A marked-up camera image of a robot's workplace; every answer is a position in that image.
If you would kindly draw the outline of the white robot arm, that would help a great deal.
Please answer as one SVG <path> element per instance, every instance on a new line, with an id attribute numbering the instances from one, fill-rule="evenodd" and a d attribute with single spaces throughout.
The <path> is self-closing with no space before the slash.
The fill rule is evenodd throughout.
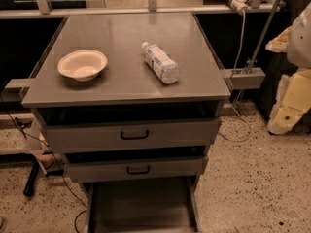
<path id="1" fill-rule="evenodd" d="M 270 133 L 281 135 L 291 131 L 311 109 L 311 3 L 265 48 L 284 53 L 287 60 L 297 67 L 291 76 L 281 77 L 276 103 L 267 123 Z"/>

